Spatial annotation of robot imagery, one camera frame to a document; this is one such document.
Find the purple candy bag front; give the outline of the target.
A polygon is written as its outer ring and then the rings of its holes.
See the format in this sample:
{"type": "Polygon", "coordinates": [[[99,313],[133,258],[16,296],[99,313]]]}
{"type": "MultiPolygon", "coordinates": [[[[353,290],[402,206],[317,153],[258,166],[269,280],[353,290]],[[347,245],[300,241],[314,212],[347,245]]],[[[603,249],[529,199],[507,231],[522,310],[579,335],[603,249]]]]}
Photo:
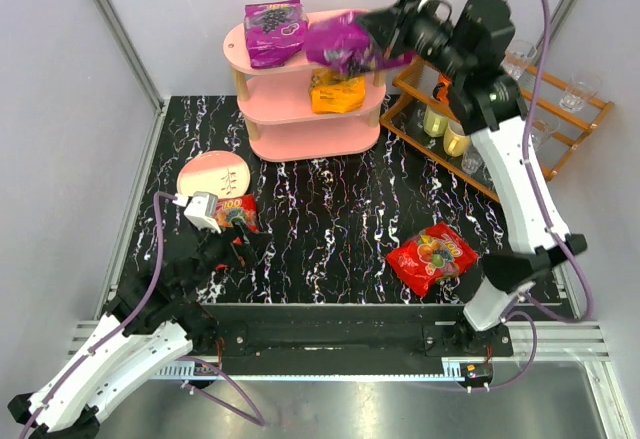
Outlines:
{"type": "Polygon", "coordinates": [[[349,10],[312,23],[303,45],[307,60],[348,77],[410,64],[415,56],[413,52],[384,57],[382,49],[357,23],[364,14],[364,11],[349,10]]]}

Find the purple candy bag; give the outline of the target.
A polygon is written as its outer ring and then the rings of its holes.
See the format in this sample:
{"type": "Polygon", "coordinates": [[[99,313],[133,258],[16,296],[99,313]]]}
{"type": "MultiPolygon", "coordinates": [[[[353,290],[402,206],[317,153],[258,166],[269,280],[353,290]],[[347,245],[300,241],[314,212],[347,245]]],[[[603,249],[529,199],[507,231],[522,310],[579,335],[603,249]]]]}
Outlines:
{"type": "Polygon", "coordinates": [[[413,52],[384,57],[382,49],[357,23],[364,14],[364,11],[349,10],[312,23],[303,45],[307,60],[348,77],[410,64],[415,56],[413,52]]]}
{"type": "Polygon", "coordinates": [[[244,37],[250,66],[284,65],[305,43],[309,20],[300,0],[249,4],[244,7],[244,37]]]}

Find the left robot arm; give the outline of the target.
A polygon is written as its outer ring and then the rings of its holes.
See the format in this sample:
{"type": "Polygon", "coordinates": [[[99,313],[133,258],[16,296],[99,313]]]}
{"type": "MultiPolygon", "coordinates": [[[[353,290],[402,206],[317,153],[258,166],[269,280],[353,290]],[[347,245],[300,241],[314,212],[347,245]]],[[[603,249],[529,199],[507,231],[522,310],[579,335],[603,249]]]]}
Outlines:
{"type": "Polygon", "coordinates": [[[39,390],[8,410],[23,438],[93,438],[112,411],[165,366],[220,352],[220,325],[197,300],[212,273],[256,267],[271,234],[235,221],[192,235],[190,250],[123,280],[90,337],[39,390]]]}

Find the orange candy bag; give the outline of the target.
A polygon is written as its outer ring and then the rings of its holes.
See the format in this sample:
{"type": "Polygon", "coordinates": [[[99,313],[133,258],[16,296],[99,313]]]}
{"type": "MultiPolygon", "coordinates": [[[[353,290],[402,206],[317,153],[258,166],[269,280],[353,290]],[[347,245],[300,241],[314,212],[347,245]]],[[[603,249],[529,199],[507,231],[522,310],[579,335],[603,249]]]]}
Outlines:
{"type": "Polygon", "coordinates": [[[366,98],[364,75],[349,77],[329,68],[312,70],[309,86],[311,109],[316,114],[348,113],[366,98]]]}

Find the purple candy bag back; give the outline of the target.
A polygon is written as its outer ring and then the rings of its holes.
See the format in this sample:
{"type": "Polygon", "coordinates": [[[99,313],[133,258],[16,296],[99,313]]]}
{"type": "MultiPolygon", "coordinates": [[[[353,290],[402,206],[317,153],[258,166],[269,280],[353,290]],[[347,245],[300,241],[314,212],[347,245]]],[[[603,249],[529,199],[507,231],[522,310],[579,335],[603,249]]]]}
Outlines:
{"type": "Polygon", "coordinates": [[[249,4],[244,7],[244,37],[250,66],[284,65],[305,43],[309,20],[300,0],[249,4]]]}

